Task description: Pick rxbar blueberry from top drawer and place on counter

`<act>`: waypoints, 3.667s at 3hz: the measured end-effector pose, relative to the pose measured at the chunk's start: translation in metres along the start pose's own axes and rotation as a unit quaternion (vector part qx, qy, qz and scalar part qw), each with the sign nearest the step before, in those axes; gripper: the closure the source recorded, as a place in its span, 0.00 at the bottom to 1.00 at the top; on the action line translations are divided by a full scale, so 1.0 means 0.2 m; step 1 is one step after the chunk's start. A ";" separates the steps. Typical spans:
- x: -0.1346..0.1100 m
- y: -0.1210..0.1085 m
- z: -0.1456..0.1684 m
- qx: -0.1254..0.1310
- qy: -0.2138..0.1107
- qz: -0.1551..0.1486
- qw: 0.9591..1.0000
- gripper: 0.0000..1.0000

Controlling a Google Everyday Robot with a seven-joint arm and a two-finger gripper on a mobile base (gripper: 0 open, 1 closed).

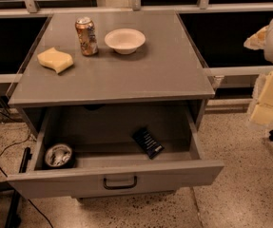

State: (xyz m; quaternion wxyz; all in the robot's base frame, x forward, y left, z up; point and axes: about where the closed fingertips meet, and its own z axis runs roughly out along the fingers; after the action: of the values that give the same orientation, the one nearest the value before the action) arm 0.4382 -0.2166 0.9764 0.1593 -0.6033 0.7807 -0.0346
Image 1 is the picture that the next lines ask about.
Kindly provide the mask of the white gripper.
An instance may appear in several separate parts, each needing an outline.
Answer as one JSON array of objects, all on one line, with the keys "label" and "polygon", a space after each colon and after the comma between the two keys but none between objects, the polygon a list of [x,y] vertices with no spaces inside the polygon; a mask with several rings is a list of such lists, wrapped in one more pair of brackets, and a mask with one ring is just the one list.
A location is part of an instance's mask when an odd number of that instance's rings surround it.
[{"label": "white gripper", "polygon": [[251,128],[268,127],[273,122],[273,70],[256,80],[247,114]]}]

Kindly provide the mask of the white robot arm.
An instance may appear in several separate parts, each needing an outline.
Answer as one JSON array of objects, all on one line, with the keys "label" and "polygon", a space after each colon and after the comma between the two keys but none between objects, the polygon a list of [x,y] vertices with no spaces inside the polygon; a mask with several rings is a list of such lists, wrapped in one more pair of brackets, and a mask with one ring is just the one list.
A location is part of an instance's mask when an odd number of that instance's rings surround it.
[{"label": "white robot arm", "polygon": [[[273,19],[267,26],[248,37],[244,47],[262,49],[264,59],[273,64]],[[248,114],[248,120],[255,125],[268,126],[273,122],[273,70],[267,75],[260,74],[257,78]]]}]

